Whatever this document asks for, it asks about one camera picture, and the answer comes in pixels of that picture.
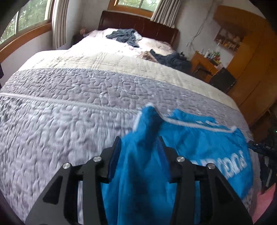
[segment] bed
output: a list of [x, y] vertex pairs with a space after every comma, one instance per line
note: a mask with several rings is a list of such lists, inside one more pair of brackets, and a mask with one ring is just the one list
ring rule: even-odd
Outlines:
[[[140, 48], [105, 38], [118, 28], [135, 28], [144, 37]], [[247, 141], [252, 138], [229, 96], [141, 59], [148, 49], [172, 53], [177, 33], [143, 17], [103, 11], [97, 31], [69, 50], [35, 54], [6, 82], [0, 92], [0, 190], [22, 221], [63, 163], [79, 165], [98, 155], [132, 130], [147, 103], [163, 114], [178, 108], [212, 116], [221, 125], [237, 126]], [[257, 155], [250, 156], [254, 183], [243, 202], [251, 212], [260, 169]]]

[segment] blue jersey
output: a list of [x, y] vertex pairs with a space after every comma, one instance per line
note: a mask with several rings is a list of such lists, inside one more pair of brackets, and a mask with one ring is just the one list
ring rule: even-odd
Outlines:
[[[133, 132], [122, 138], [114, 179], [102, 184], [109, 225], [168, 225], [176, 184], [169, 184], [155, 146], [162, 136], [166, 146], [192, 163], [214, 163], [242, 199], [253, 183], [252, 164], [245, 138], [236, 127], [216, 124], [214, 118], [175, 110], [170, 117], [153, 106], [142, 109]], [[195, 222], [200, 219], [200, 192], [196, 183]]]

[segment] wooden desk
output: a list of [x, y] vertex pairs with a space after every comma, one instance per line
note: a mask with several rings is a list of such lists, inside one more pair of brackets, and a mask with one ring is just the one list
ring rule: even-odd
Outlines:
[[[191, 73], [197, 68], [197, 66], [204, 67], [207, 71], [211, 72], [212, 75], [215, 75], [218, 72], [218, 69], [203, 55], [199, 52], [195, 52], [194, 56], [191, 59]], [[203, 80], [209, 83], [211, 75], [207, 75], [207, 77]]]

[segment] headboard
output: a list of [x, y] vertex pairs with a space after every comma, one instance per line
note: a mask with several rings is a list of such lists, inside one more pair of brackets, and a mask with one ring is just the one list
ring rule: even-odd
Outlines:
[[150, 21], [150, 19], [126, 14], [122, 12], [103, 11], [98, 30], [107, 28], [129, 29], [134, 28], [141, 36], [164, 41], [173, 45], [179, 32], [176, 28], [170, 28], [162, 24]]

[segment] silver screw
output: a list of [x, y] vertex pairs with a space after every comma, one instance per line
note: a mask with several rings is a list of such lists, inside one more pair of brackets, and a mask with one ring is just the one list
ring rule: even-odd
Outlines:
[[95, 157], [93, 158], [93, 161], [94, 161], [94, 162], [100, 162], [101, 160], [102, 160], [101, 156], [95, 156]]
[[176, 160], [177, 160], [178, 162], [184, 162], [184, 161], [185, 161], [185, 158], [184, 158], [183, 156], [178, 156], [178, 157], [176, 158]]
[[216, 166], [213, 163], [209, 163], [208, 164], [208, 168], [213, 170]]
[[67, 163], [63, 164], [64, 169], [68, 169], [69, 167], [70, 167], [70, 163], [67, 162]]

